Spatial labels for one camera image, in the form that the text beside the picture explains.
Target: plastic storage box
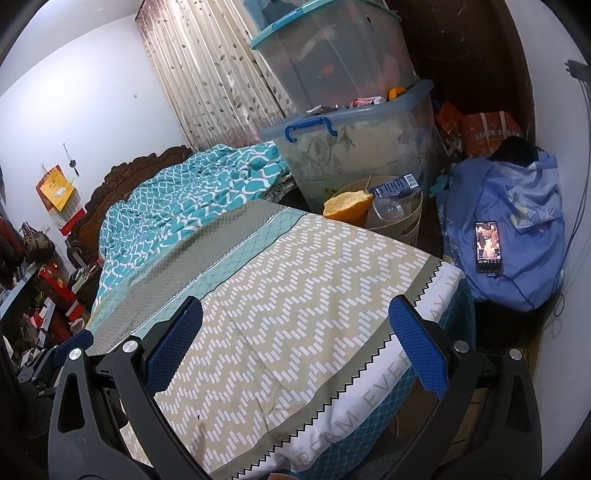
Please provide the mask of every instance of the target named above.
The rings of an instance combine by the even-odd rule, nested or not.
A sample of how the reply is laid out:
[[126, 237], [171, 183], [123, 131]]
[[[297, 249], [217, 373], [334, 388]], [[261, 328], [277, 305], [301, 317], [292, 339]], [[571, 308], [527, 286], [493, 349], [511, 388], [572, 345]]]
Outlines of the plastic storage box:
[[252, 39], [298, 113], [317, 105], [349, 106], [361, 97], [388, 97], [416, 81], [390, 10], [366, 0], [313, 0]]
[[295, 116], [261, 137], [275, 142], [313, 212], [322, 213], [336, 191], [370, 175], [412, 173], [426, 195], [441, 153], [432, 88], [433, 82], [422, 80], [381, 105]]

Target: smartphone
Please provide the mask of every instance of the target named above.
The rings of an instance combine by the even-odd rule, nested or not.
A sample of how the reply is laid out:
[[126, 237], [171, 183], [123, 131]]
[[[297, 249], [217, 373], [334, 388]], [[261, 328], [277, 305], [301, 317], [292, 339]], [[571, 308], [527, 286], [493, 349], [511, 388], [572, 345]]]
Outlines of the smartphone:
[[496, 222], [476, 222], [476, 271], [500, 272], [503, 268], [501, 240]]

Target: white wall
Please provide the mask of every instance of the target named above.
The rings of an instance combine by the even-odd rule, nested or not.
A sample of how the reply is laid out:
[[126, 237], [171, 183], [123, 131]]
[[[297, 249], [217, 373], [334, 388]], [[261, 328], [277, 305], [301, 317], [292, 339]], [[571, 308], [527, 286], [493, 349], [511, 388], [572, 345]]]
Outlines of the white wall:
[[101, 25], [135, 14], [142, 0], [48, 0], [0, 67], [0, 95], [58, 48]]
[[[540, 0], [506, 0], [530, 70], [538, 145], [558, 159], [567, 236], [579, 207], [589, 155], [589, 122], [578, 81], [565, 70], [583, 56], [560, 21]], [[589, 285], [591, 199], [567, 257], [566, 305], [544, 331], [534, 386], [543, 434], [543, 469], [564, 452], [591, 408]]]
[[[51, 224], [35, 185], [42, 165], [73, 174], [62, 143], [77, 160], [83, 204], [111, 167], [187, 144], [132, 15], [55, 51], [0, 97], [0, 166], [15, 226]], [[48, 235], [65, 254], [59, 230]]]

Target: yellow envelope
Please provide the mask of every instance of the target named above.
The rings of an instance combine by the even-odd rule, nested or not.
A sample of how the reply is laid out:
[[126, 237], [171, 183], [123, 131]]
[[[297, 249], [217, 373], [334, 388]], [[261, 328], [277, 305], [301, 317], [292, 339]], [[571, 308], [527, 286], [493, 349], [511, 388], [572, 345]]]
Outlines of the yellow envelope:
[[62, 172], [53, 167], [45, 182], [41, 185], [41, 191], [47, 197], [47, 200], [61, 212], [70, 195], [74, 192], [74, 187], [66, 180]]

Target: bread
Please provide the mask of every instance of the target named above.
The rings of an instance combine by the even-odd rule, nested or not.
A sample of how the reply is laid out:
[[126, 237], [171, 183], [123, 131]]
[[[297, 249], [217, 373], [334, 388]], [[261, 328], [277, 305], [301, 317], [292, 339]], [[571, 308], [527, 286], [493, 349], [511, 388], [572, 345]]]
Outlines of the bread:
[[364, 226], [373, 195], [364, 190], [357, 192], [343, 192], [324, 203], [322, 215], [331, 220]]

